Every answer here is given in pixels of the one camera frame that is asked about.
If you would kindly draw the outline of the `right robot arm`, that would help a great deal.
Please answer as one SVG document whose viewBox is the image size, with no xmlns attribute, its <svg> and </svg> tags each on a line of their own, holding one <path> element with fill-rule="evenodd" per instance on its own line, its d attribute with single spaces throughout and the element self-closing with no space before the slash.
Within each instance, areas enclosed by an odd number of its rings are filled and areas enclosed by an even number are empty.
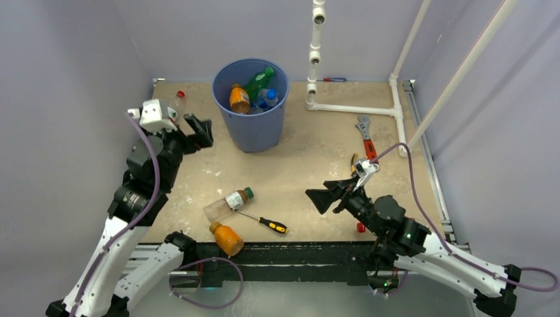
<svg viewBox="0 0 560 317">
<path fill-rule="evenodd" d="M 512 316 L 519 267 L 495 265 L 464 252 L 407 217 L 392 195 L 371 199 L 364 190 L 354 189 L 356 183 L 356 178 L 325 181 L 324 188 L 305 194 L 320 214 L 337 203 L 334 213 L 348 211 L 376 236 L 368 257 L 375 267 L 416 272 L 462 293 L 489 316 Z"/>
</svg>

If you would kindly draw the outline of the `orange pouch gold cap bottle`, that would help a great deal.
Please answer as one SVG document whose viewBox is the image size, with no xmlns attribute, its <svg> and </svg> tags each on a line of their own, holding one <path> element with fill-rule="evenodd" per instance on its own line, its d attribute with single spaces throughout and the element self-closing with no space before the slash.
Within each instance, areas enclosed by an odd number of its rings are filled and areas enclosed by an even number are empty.
<svg viewBox="0 0 560 317">
<path fill-rule="evenodd" d="M 234 83 L 231 86 L 229 104 L 231 111 L 237 114 L 248 114 L 250 111 L 249 96 L 238 83 Z"/>
</svg>

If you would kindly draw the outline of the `small Pepsi bottle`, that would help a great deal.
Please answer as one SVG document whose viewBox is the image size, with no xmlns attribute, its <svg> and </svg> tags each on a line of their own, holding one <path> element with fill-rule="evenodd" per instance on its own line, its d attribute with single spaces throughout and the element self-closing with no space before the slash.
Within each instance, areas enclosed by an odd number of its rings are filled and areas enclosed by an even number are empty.
<svg viewBox="0 0 560 317">
<path fill-rule="evenodd" d="M 278 103 L 277 91 L 274 88 L 263 88 L 259 91 L 256 99 L 256 107 L 266 111 Z"/>
</svg>

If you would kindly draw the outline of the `green plastic bottle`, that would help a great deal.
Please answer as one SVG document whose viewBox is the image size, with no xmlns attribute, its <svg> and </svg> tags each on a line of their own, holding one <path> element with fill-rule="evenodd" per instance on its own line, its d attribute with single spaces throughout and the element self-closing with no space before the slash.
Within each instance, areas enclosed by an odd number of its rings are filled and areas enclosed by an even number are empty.
<svg viewBox="0 0 560 317">
<path fill-rule="evenodd" d="M 255 100 L 261 89 L 268 87 L 271 78 L 275 75 L 272 66 L 267 66 L 262 72 L 256 73 L 244 86 L 250 100 Z"/>
</svg>

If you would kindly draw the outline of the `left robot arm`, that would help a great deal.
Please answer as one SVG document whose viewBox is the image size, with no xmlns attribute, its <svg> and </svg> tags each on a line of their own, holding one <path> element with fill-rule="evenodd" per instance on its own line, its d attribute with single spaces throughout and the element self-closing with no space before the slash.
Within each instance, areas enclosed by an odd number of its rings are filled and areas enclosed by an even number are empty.
<svg viewBox="0 0 560 317">
<path fill-rule="evenodd" d="M 140 139 L 127 157 L 127 170 L 114 192 L 101 238 L 86 269 L 46 316 L 129 316 L 138 301 L 172 269 L 191 269 L 197 261 L 195 241 L 180 232 L 166 237 L 155 256 L 122 277 L 130 255 L 153 225 L 176 180 L 183 157 L 213 146 L 211 120 L 182 116 L 192 129 L 186 135 L 178 120 L 133 112 L 130 120 Z"/>
</svg>

